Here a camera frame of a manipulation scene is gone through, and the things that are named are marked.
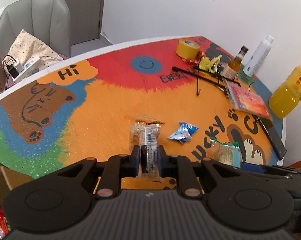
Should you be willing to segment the teal beige snack packet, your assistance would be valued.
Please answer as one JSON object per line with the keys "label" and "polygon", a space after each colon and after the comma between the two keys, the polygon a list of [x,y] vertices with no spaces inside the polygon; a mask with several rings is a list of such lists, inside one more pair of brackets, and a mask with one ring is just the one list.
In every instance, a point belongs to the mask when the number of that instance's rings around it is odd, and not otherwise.
{"label": "teal beige snack packet", "polygon": [[219,142],[215,138],[210,138],[210,158],[223,164],[240,168],[242,163],[242,153],[238,142]]}

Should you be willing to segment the clear dark cookie packet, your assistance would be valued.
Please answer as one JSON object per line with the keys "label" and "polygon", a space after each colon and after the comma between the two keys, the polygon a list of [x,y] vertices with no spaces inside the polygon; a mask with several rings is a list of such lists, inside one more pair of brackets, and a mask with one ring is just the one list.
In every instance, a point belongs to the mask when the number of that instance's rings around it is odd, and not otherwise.
{"label": "clear dark cookie packet", "polygon": [[158,137],[162,123],[155,120],[134,120],[130,129],[129,147],[138,146],[137,178],[136,180],[149,180],[161,182],[158,164]]}

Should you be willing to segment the blue crinkled snack packet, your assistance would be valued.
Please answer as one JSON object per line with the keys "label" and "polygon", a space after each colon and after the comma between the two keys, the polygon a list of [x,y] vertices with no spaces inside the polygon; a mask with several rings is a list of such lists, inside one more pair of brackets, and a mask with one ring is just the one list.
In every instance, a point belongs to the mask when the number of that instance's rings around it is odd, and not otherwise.
{"label": "blue crinkled snack packet", "polygon": [[192,139],[192,135],[198,130],[197,126],[189,124],[187,122],[179,122],[179,128],[173,132],[168,139],[176,140],[184,144]]}

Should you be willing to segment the orange cracker packet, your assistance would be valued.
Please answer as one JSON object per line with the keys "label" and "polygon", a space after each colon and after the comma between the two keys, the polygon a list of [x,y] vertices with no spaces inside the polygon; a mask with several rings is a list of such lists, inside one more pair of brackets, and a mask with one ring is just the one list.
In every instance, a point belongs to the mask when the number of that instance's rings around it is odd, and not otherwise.
{"label": "orange cracker packet", "polygon": [[164,122],[146,115],[127,115],[124,118],[133,122],[144,122],[146,124],[165,125]]}

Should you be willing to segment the colourful cartoon table mat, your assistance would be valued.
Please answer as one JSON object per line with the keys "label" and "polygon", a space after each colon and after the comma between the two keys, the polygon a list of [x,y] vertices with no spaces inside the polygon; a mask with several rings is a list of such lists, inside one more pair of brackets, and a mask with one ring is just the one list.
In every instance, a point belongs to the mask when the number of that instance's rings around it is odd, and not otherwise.
{"label": "colourful cartoon table mat", "polygon": [[[24,79],[0,95],[0,163],[33,178],[86,157],[105,161],[129,153],[132,121],[165,123],[158,143],[193,161],[210,155],[210,138],[241,144],[248,163],[279,160],[259,123],[234,109],[222,91],[183,73],[190,69],[177,39],[92,51]],[[179,122],[198,127],[182,144],[168,137]]]}

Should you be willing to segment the red booklet in bag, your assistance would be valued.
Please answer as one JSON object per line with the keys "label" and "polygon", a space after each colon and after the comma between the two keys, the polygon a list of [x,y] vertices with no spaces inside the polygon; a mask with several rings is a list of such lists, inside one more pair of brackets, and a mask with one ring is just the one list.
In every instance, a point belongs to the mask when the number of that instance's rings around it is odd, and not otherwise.
{"label": "red booklet in bag", "polygon": [[231,105],[239,111],[255,115],[259,118],[272,120],[268,108],[258,94],[242,88],[238,84],[223,80]]}

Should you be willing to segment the orange juice bottle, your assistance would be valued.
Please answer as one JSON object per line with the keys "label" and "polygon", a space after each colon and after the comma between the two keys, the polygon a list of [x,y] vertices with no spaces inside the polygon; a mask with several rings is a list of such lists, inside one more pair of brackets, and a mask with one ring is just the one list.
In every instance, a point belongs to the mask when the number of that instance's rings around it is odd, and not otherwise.
{"label": "orange juice bottle", "polygon": [[295,67],[286,81],[269,98],[268,106],[279,119],[286,117],[301,101],[301,65]]}

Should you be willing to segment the small amber glass bottle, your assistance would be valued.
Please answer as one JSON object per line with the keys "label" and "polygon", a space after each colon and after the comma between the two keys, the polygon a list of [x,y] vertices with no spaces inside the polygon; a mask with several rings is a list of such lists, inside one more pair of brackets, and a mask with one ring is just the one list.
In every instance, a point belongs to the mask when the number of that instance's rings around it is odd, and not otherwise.
{"label": "small amber glass bottle", "polygon": [[224,65],[221,76],[233,80],[240,71],[242,60],[248,50],[249,49],[246,46],[242,46],[237,56]]}

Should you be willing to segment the yellow wrapped candy pile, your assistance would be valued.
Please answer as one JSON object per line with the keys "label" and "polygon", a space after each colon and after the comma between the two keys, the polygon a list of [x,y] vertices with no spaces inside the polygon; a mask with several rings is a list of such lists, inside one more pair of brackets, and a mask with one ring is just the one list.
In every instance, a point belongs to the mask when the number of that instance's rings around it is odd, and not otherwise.
{"label": "yellow wrapped candy pile", "polygon": [[205,70],[209,73],[214,74],[217,70],[218,64],[220,63],[222,55],[218,55],[210,59],[209,57],[202,57],[199,61],[199,69]]}

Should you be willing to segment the yellow tape roll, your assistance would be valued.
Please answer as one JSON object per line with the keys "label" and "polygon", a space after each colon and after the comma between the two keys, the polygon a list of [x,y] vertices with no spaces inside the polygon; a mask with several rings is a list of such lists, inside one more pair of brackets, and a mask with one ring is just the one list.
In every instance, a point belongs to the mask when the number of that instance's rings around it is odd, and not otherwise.
{"label": "yellow tape roll", "polygon": [[183,59],[194,60],[200,50],[199,44],[187,39],[180,39],[176,48],[176,54]]}

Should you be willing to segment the cardboard box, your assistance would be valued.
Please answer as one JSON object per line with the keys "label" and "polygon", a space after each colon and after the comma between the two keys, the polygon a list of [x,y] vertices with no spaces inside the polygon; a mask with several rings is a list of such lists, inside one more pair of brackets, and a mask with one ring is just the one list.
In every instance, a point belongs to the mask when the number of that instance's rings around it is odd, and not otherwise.
{"label": "cardboard box", "polygon": [[0,208],[4,198],[14,188],[32,181],[33,178],[0,164]]}

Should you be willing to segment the white spray bottle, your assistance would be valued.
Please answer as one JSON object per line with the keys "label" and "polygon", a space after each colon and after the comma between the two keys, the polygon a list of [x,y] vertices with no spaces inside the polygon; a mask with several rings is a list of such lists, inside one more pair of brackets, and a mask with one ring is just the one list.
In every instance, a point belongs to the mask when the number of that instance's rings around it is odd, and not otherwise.
{"label": "white spray bottle", "polygon": [[260,42],[254,53],[251,55],[251,58],[243,68],[244,74],[249,77],[252,77],[259,66],[263,63],[266,56],[269,54],[274,38],[271,35],[268,35],[264,40]]}

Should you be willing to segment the white power strip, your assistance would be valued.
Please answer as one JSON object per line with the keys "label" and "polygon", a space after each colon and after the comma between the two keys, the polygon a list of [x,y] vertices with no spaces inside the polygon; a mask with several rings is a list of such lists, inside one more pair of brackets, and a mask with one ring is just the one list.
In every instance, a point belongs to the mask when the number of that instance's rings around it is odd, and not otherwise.
{"label": "white power strip", "polygon": [[21,64],[18,59],[7,67],[8,73],[12,77],[14,83],[20,82],[22,79],[32,75],[35,69],[38,69],[40,57],[35,56],[28,60],[25,64]]}

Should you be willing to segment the dotted beige cushion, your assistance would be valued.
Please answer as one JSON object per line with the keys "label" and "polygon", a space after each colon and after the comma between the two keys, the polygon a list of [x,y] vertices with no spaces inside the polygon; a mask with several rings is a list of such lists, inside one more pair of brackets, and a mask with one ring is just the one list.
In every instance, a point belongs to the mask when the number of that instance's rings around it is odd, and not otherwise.
{"label": "dotted beige cushion", "polygon": [[23,29],[11,45],[8,55],[19,60],[23,66],[29,60],[39,57],[39,61],[34,65],[34,70],[38,71],[64,60],[52,48]]}

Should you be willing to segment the grey door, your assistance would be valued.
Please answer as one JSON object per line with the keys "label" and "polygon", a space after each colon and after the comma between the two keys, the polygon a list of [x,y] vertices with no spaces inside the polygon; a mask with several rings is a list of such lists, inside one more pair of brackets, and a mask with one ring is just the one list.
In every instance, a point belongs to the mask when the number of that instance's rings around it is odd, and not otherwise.
{"label": "grey door", "polygon": [[104,0],[65,0],[71,15],[71,44],[99,38]]}

